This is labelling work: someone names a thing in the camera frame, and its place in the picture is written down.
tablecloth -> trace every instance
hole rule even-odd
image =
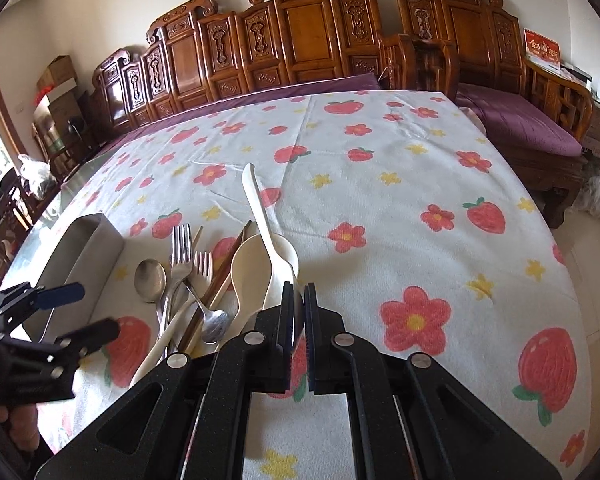
[[[203,225],[226,254],[251,211],[256,167],[272,228],[298,251],[299,281],[380,351],[434,356],[547,457],[576,476],[589,428],[589,356],[560,251],[534,202],[484,135],[441,94],[359,91],[234,108],[123,146],[54,227],[102,211],[126,238],[92,320],[120,337],[88,357],[72,401],[43,406],[56,449],[126,389],[157,333],[136,265],[165,264],[172,226]],[[234,300],[228,293],[225,302]],[[354,477],[344,396],[254,396],[245,478]]]

wooden chopstick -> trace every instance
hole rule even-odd
[[[231,272],[231,262],[234,259],[234,254],[236,253],[242,242],[246,240],[247,230],[249,229],[250,225],[251,220],[249,220],[244,225],[242,231],[235,239],[234,244],[231,246],[231,250],[229,250],[226,258],[222,262],[222,265],[218,269],[218,272],[214,273],[214,278],[211,280],[209,288],[206,290],[202,298],[200,298],[200,301],[202,301],[202,303],[208,304],[209,300],[213,299],[213,297],[218,293],[218,290],[220,290],[220,287],[222,287],[224,280]],[[187,325],[187,328],[185,329],[184,334],[182,335],[182,338],[180,339],[180,343],[178,344],[178,350],[180,352],[184,352],[187,349],[191,339],[193,338],[193,335],[202,323],[203,319],[204,318],[200,309],[196,309],[195,313],[193,314],[193,317],[191,318],[191,321],[189,321],[189,324]]]

